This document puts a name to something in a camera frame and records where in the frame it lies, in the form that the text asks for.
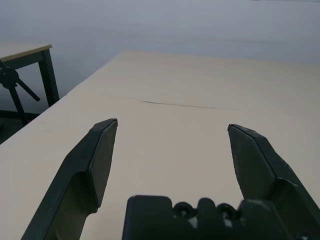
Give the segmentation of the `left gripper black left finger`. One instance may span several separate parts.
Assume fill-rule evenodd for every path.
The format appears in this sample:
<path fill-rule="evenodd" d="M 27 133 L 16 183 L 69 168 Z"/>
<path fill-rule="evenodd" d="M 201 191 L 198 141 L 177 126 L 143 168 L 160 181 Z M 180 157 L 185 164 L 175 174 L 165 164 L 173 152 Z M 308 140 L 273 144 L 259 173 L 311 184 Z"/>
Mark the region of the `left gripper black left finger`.
<path fill-rule="evenodd" d="M 78 240 L 102 205 L 118 120 L 96 123 L 68 153 L 31 219 L 24 240 Z"/>

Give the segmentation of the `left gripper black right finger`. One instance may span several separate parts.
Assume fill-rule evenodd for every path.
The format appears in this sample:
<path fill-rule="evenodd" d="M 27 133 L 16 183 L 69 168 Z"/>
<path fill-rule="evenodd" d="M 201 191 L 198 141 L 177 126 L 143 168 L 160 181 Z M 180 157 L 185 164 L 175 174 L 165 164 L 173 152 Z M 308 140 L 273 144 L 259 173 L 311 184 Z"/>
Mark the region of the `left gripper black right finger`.
<path fill-rule="evenodd" d="M 320 209 L 267 138 L 237 124 L 230 124 L 227 131 L 244 199 L 270 201 L 291 239 L 318 240 Z"/>

